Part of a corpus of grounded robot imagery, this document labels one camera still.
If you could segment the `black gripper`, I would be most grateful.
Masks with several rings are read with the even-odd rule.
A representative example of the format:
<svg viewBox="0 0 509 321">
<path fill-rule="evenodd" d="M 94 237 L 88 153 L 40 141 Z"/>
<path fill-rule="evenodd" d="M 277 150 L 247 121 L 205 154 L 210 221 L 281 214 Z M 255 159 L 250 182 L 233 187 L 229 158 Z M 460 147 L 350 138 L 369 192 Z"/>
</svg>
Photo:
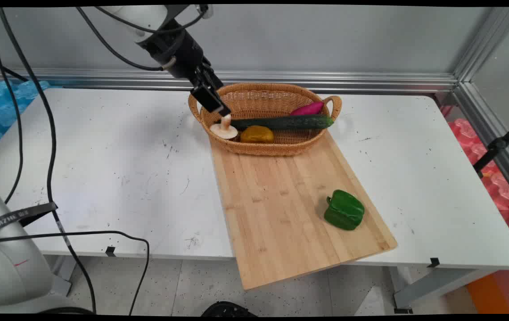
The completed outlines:
<svg viewBox="0 0 509 321">
<path fill-rule="evenodd" d="M 224 84 L 214 73 L 201 46 L 187 30 L 160 29 L 140 41 L 140 47 L 162 67 L 167 65 L 165 70 L 173 77 L 193 81 L 190 93 L 208 112 L 217 112 L 222 117 L 231 114 L 217 92 Z"/>
</svg>

